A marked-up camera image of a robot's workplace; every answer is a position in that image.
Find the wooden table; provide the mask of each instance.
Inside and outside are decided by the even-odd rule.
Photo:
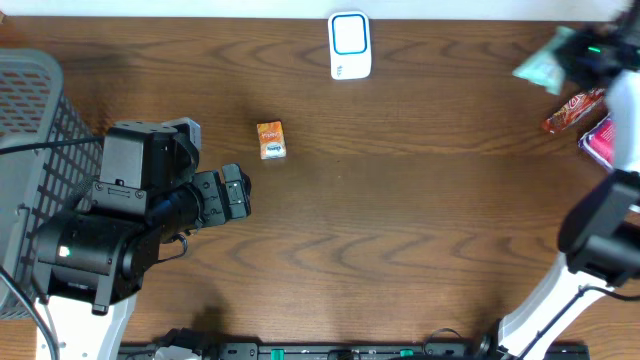
[[[420,342],[441,327],[473,337],[515,309],[605,175],[575,132],[540,130],[561,99],[511,76],[555,26],[373,21],[372,74],[349,82],[329,75],[324,20],[9,17],[0,46],[56,57],[96,132],[188,116],[201,169],[238,162],[251,176],[251,217],[151,269],[125,340],[192,327]],[[262,161],[255,125],[274,119],[288,156]],[[636,358],[638,316],[605,299],[562,338]],[[1,357],[32,358],[34,337],[31,321],[0,323]]]

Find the red snack wrapper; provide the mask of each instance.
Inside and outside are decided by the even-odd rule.
[[[542,122],[542,128],[550,133],[562,131],[576,124],[604,100],[604,89],[583,91],[572,97],[560,110]]]
[[[584,134],[578,145],[600,165],[613,168],[614,125],[611,114],[607,115],[593,130]]]

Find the wood grain surface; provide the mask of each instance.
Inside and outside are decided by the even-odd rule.
[[[372,74],[346,82],[330,78],[316,20],[9,17],[0,46],[52,54],[96,133],[188,116],[201,169],[238,162],[252,179],[249,219],[201,231],[186,258],[147,273],[126,341],[192,327],[420,342],[441,327],[473,337],[513,311],[605,175],[575,132],[540,130],[563,98],[511,75],[555,26],[374,21]],[[288,156],[262,161],[255,125],[275,119]],[[636,358],[639,316],[604,299],[562,339]],[[31,321],[1,322],[0,357],[33,358],[34,338]]]

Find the white wall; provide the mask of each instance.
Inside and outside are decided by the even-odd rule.
[[[328,18],[361,10],[372,19],[611,19],[629,0],[0,0],[7,15]]]

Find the plastic basket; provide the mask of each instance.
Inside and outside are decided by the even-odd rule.
[[[62,93],[62,70],[36,50],[0,49],[0,148],[91,136]],[[33,235],[62,208],[75,184],[100,169],[97,143],[0,156],[0,265],[32,300]],[[88,208],[83,200],[80,208]],[[0,319],[27,316],[0,285]]]

